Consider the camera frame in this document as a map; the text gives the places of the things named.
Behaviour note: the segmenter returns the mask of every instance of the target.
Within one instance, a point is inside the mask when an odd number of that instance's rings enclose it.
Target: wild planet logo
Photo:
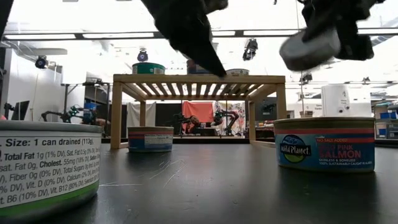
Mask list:
[[[302,162],[311,156],[311,146],[306,146],[302,139],[295,135],[286,135],[279,144],[280,153],[291,163]]]

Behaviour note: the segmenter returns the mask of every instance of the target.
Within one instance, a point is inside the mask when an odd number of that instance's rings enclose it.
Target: ceiling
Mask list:
[[[302,5],[297,1],[280,0],[229,0],[229,8],[214,12],[209,19],[214,30],[229,29],[298,29],[305,27],[301,16]],[[398,1],[386,1],[371,9],[372,16],[358,25],[373,28],[397,27]],[[7,34],[50,32],[145,32],[155,31],[153,18],[141,1],[80,0],[61,2],[52,0],[15,0]],[[258,38],[259,50],[253,60],[244,62],[242,54],[245,38],[215,38],[219,43],[217,53],[226,69],[246,68],[253,75],[285,75],[287,82],[297,82],[301,73],[286,69],[279,56],[279,47],[284,37]],[[67,55],[49,55],[57,63],[80,62],[89,73],[111,81],[114,73],[130,73],[130,66],[137,63],[140,48],[147,49],[149,61],[165,65],[167,74],[186,74],[186,59],[174,51],[166,40],[108,40],[108,41],[48,41],[20,42],[19,47],[28,46],[25,54],[36,49],[66,49]],[[366,62],[342,61],[324,65],[312,71],[313,82],[306,91],[316,94],[319,86],[326,83],[347,81],[360,82],[364,77],[371,81],[397,80],[398,37],[386,39],[374,47],[376,56]],[[386,85],[372,84],[374,91],[385,91]]]

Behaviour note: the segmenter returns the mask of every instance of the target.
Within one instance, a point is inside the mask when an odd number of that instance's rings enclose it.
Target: black monitor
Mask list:
[[[29,107],[29,100],[16,103],[14,112],[12,113],[12,120],[23,121],[25,120],[26,112]]]

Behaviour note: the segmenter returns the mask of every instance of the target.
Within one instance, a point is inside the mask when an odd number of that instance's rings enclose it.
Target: wooden stand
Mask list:
[[[253,130],[256,130],[254,109],[257,101],[276,92],[277,119],[287,116],[284,76],[229,75],[220,79],[215,75],[114,75],[111,149],[127,147],[120,141],[122,92],[141,102],[140,126],[145,126],[146,122],[146,100],[244,100],[249,103],[250,141],[256,140]]]

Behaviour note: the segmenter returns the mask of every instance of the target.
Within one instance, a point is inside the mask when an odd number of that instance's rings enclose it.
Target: wooden leg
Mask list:
[[[139,105],[139,126],[141,126],[141,127],[145,127],[146,113],[147,113],[147,104],[145,101],[143,101]]]
[[[256,140],[256,104],[249,101],[249,140]]]
[[[122,123],[122,84],[113,83],[112,89],[111,149],[119,149]]]
[[[276,97],[277,119],[286,119],[286,88],[284,83],[276,84]]]

